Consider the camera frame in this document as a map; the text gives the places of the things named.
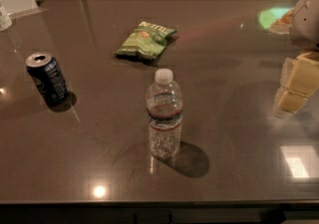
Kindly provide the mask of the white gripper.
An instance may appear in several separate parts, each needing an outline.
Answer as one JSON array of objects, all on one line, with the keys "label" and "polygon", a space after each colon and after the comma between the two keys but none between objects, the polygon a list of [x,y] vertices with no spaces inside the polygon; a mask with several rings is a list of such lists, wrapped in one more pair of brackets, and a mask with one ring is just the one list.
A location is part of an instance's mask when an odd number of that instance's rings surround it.
[{"label": "white gripper", "polygon": [[319,89],[319,0],[298,0],[289,34],[295,46],[310,52],[285,59],[274,102],[283,112],[297,113]]}]

